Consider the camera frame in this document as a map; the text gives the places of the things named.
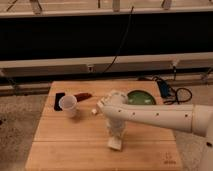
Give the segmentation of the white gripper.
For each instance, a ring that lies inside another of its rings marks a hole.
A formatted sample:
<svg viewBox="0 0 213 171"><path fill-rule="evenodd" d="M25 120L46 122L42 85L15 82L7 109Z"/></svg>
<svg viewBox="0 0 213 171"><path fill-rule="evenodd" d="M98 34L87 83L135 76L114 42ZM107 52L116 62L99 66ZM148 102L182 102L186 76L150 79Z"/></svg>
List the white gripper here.
<svg viewBox="0 0 213 171"><path fill-rule="evenodd" d="M116 137L121 139L124 129L125 129L125 122L118 119L108 119L106 121L106 126L111 137Z"/></svg>

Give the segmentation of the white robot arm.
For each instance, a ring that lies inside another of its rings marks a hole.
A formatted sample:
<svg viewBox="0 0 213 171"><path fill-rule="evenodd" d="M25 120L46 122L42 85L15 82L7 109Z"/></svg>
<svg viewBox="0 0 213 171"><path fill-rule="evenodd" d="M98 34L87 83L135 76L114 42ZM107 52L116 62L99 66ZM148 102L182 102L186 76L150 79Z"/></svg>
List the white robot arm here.
<svg viewBox="0 0 213 171"><path fill-rule="evenodd" d="M109 134L118 140L119 147L126 121L204 137L205 145L199 171L213 171L213 106L130 105L127 95L120 91L111 91L97 106L107 118Z"/></svg>

